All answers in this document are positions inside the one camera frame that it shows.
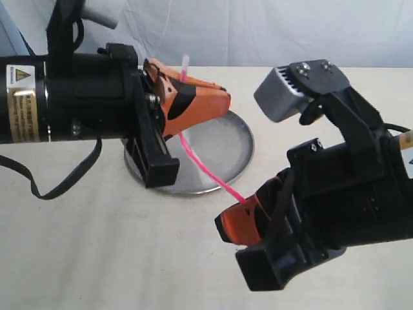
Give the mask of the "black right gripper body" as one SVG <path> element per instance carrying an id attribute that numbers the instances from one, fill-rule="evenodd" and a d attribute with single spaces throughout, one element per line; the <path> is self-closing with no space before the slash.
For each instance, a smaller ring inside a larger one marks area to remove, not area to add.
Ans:
<path id="1" fill-rule="evenodd" d="M 407 237 L 407 140 L 383 137 L 372 163 L 345 144 L 316 140 L 288 151 L 290 171 L 263 238 L 241 245 L 237 263 L 251 291 L 282 290 L 293 277 L 348 247 Z"/>

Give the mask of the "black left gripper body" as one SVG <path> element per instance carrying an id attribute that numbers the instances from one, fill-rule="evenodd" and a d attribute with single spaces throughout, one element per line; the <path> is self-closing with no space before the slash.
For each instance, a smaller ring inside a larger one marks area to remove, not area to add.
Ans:
<path id="1" fill-rule="evenodd" d="M 170 155 L 157 119 L 160 98 L 145 91 L 146 77 L 130 45 L 109 43 L 90 59 L 74 58 L 72 134 L 119 138 L 146 187 L 173 185 L 179 160 Z"/>

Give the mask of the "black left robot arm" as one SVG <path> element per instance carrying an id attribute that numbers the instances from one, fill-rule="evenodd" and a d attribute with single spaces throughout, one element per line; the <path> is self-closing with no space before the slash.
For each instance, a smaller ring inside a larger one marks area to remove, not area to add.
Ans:
<path id="1" fill-rule="evenodd" d="M 156 59 L 140 67 L 129 45 L 1 59 L 1 143 L 121 139 L 148 188 L 176 181 L 167 140 L 226 114 L 230 101 L 225 88 Z"/>

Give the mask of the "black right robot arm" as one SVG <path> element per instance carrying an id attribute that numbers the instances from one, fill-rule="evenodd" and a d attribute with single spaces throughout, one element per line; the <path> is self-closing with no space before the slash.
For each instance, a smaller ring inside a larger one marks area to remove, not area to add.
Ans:
<path id="1" fill-rule="evenodd" d="M 287 152 L 289 167 L 215 219 L 251 291 L 280 291 L 293 277 L 347 248 L 412 237 L 412 176 L 403 157 L 412 133 L 380 139 L 384 174 L 359 181 L 344 143 L 318 139 Z"/>

